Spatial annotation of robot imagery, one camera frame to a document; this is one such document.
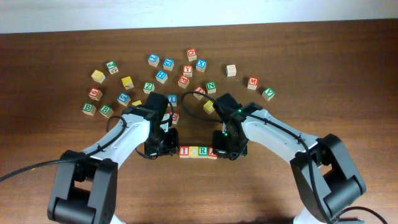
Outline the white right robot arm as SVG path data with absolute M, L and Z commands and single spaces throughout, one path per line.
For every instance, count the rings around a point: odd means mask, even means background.
M 366 192 L 347 148 L 334 134 L 303 133 L 256 103 L 239 104 L 229 93 L 214 107 L 223 122 L 213 133 L 213 150 L 220 158 L 245 156 L 252 141 L 290 164 L 304 205 L 294 223 L 336 223 L 338 214 Z

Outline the red A block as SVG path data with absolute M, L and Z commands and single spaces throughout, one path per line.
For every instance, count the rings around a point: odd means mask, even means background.
M 208 148 L 208 155 L 207 155 L 208 159 L 217 159 L 218 155 L 214 153 L 214 150 L 212 147 Z

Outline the green R block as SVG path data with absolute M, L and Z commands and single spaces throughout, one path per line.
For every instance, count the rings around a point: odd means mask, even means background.
M 208 157 L 208 147 L 200 146 L 198 148 L 198 157 L 199 158 L 207 158 Z

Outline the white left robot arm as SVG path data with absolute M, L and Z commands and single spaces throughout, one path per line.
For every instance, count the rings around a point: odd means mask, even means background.
M 120 223 L 115 215 L 118 170 L 140 145 L 143 156 L 156 159 L 175 154 L 178 132 L 171 127 L 169 101 L 150 93 L 144 105 L 130 106 L 117 124 L 81 152 L 65 151 L 58 165 L 47 208 L 58 223 Z

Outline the yellow C block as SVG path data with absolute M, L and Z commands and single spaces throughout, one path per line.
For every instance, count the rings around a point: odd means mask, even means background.
M 198 152 L 199 152 L 199 147 L 198 146 L 190 146 L 189 147 L 189 152 L 188 152 L 189 158 L 197 158 L 198 157 Z

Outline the red I block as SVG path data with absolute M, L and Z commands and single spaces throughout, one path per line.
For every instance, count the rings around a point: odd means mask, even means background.
M 181 157 L 181 158 L 189 158 L 189 147 L 188 146 L 180 146 L 178 154 L 179 154 L 179 157 Z

